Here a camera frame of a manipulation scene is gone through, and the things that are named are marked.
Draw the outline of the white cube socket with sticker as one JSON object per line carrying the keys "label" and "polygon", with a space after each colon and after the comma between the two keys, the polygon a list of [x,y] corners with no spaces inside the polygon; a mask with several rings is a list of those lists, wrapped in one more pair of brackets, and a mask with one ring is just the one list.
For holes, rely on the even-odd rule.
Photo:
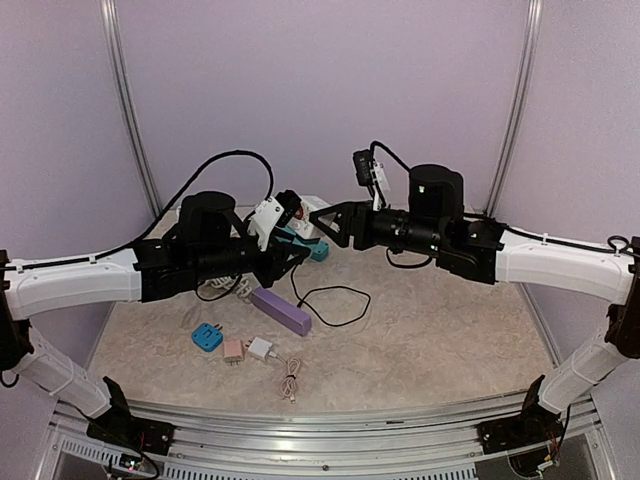
{"label": "white cube socket with sticker", "polygon": [[322,210],[329,206],[330,204],[320,197],[311,195],[301,196],[300,207],[288,222],[288,227],[304,240],[321,238],[323,233],[311,223],[310,215],[317,210]]}

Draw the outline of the purple rectangular power block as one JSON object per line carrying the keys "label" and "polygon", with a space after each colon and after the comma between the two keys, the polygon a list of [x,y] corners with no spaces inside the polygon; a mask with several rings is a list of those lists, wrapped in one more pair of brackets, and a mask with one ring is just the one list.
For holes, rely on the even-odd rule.
{"label": "purple rectangular power block", "polygon": [[311,316],[270,290],[256,288],[250,300],[256,308],[295,334],[304,337],[310,332]]}

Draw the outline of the white usb charger plug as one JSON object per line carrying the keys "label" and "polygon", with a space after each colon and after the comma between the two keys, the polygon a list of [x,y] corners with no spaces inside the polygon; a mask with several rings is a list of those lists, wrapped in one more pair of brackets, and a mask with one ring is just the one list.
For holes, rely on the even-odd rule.
{"label": "white usb charger plug", "polygon": [[253,358],[266,361],[273,353],[273,343],[263,338],[255,337],[249,343],[247,353]]}

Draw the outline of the pink plug adapter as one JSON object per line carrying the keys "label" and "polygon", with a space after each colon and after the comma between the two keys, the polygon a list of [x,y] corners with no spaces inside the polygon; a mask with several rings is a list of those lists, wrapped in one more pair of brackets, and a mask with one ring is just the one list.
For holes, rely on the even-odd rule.
{"label": "pink plug adapter", "polygon": [[226,365],[237,365],[244,360],[244,344],[240,339],[226,339],[223,341],[222,347],[223,360]]}

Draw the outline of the blue plug adapter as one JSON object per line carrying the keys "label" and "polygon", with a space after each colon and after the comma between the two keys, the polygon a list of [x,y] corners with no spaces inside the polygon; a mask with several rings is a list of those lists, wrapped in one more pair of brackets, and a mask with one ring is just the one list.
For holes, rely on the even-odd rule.
{"label": "blue plug adapter", "polygon": [[222,326],[202,323],[192,332],[191,340],[204,352],[211,353],[223,343]]}

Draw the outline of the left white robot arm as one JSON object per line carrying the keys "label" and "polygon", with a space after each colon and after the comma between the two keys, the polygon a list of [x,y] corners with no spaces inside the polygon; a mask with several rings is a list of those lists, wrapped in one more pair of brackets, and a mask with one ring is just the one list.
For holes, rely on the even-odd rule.
{"label": "left white robot arm", "polygon": [[222,192],[182,200],[176,222],[159,239],[148,235],[121,250],[53,260],[1,256],[1,369],[33,381],[50,396],[99,419],[121,445],[140,434],[117,383],[98,379],[54,348],[30,324],[34,315],[89,304],[155,302],[195,291],[222,277],[253,275],[269,288],[309,255],[305,247],[275,239],[292,217],[298,196],[269,197],[247,220]]}

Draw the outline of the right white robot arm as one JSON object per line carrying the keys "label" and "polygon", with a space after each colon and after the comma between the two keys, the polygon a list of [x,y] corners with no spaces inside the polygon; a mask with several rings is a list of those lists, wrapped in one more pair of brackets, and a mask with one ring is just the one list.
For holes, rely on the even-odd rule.
{"label": "right white robot arm", "polygon": [[408,210],[381,200],[348,201],[311,213],[310,221],[342,248],[384,246],[434,260],[451,274],[485,284],[524,283],[574,291],[609,302],[609,323],[551,373],[534,382],[511,426],[523,444],[546,432],[551,418],[639,356],[639,240],[607,245],[553,238],[468,214],[463,177],[426,164],[409,171]]}

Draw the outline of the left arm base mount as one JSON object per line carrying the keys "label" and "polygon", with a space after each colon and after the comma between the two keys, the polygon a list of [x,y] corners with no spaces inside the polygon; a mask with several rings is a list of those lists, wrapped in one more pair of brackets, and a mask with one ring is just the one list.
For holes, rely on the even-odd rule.
{"label": "left arm base mount", "polygon": [[168,422],[134,416],[120,386],[108,377],[103,381],[109,391],[109,408],[88,420],[90,438],[129,448],[136,452],[166,456],[176,427]]}

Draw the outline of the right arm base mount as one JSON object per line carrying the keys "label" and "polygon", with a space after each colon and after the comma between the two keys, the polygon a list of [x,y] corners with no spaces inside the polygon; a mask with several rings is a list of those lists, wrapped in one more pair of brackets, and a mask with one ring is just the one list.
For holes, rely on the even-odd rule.
{"label": "right arm base mount", "polygon": [[564,430],[559,413],[552,413],[540,405],[541,375],[529,387],[521,410],[513,416],[487,420],[476,431],[484,454],[522,448],[557,439]]}

